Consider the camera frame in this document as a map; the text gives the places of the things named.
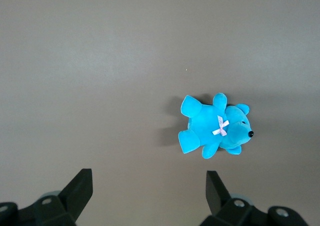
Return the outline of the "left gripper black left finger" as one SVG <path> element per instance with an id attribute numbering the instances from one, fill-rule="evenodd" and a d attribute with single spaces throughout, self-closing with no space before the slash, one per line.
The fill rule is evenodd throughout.
<path id="1" fill-rule="evenodd" d="M 46 193 L 28 207 L 0 204 L 2 226 L 75 226 L 93 195 L 93 173 L 83 168 L 62 191 Z"/>

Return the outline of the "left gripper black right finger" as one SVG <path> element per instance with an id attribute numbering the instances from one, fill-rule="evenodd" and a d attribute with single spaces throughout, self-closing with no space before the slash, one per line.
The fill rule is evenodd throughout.
<path id="1" fill-rule="evenodd" d="M 272 206 L 262 212 L 247 200 L 231 197 L 216 171 L 206 172 L 206 200 L 211 212 L 202 226 L 307 226 L 295 210 Z"/>

